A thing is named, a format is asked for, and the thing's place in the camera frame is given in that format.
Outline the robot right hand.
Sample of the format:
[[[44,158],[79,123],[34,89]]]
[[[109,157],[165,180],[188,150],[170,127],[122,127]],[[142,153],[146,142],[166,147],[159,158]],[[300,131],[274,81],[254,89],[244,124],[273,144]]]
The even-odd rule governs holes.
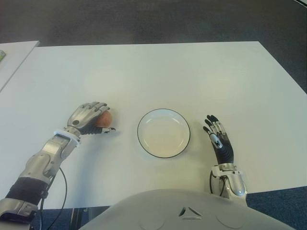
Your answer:
[[[203,130],[209,135],[218,164],[234,163],[234,151],[226,130],[217,117],[207,115]]]

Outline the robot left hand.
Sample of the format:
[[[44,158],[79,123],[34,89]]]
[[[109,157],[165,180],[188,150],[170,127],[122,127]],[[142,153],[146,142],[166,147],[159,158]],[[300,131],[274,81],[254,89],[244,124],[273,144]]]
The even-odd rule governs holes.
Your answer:
[[[107,112],[106,103],[92,102],[80,105],[67,121],[65,131],[80,135],[102,134],[116,131],[110,125],[98,125],[97,120]]]

